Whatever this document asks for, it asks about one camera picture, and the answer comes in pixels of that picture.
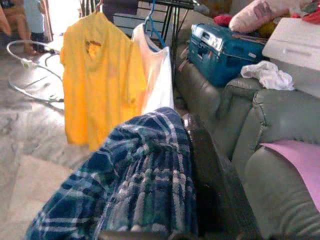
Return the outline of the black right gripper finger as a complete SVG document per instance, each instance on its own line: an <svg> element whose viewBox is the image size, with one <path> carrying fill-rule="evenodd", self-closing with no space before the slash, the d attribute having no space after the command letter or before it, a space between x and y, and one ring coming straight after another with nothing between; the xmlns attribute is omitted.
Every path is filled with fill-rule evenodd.
<svg viewBox="0 0 320 240"><path fill-rule="evenodd" d="M190 141L201 240L260 240L258 224L232 162L197 115L183 124Z"/></svg>

